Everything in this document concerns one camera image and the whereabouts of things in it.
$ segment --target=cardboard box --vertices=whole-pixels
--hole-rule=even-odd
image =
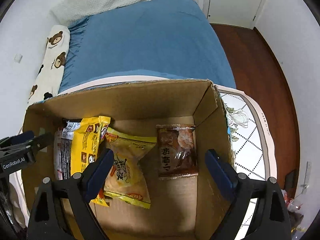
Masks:
[[[158,148],[141,161],[151,208],[114,199],[111,207],[91,204],[100,225],[111,240],[199,239],[208,240],[229,208],[204,163],[204,154],[214,148],[231,162],[225,109],[217,88],[208,80],[163,80],[133,82],[57,96],[27,109],[23,130],[45,129],[54,133],[61,118],[79,119],[106,115],[111,127],[137,136],[156,136],[157,124],[196,125],[198,177],[159,180]],[[40,152],[36,164],[22,171],[27,206],[32,207],[35,188],[44,177],[54,179],[52,147]],[[71,209],[65,211],[74,234],[79,229]]]

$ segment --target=yellow snack package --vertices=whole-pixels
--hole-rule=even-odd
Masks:
[[[76,172],[83,172],[89,163],[96,161],[98,158],[99,144],[104,139],[110,121],[110,117],[101,115],[98,117],[84,118],[80,123],[68,122],[66,128],[68,128],[68,126],[73,127],[67,131],[67,133],[69,133],[69,139],[72,140],[70,156],[71,176]],[[91,202],[109,206],[102,192]]]
[[[115,159],[105,181],[104,194],[150,208],[146,180],[138,161],[156,145],[156,137],[127,135],[111,127],[108,127],[105,137]]]

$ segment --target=brown snack package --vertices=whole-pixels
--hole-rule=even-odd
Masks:
[[[197,176],[194,125],[157,125],[160,178]]]

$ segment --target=mattress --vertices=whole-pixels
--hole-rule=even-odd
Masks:
[[[217,35],[193,0],[151,0],[71,25],[60,91],[96,79],[144,75],[210,79],[235,88]]]

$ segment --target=white wall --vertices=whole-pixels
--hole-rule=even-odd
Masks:
[[[59,24],[49,9],[59,0],[15,0],[0,22],[0,138],[20,130],[40,69],[46,37]],[[13,61],[22,54],[21,62]]]
[[[320,209],[320,26],[303,0],[267,0],[256,27],[282,67],[297,112],[301,158],[296,196],[307,161],[312,161],[309,188],[298,197],[301,227],[308,227]]]

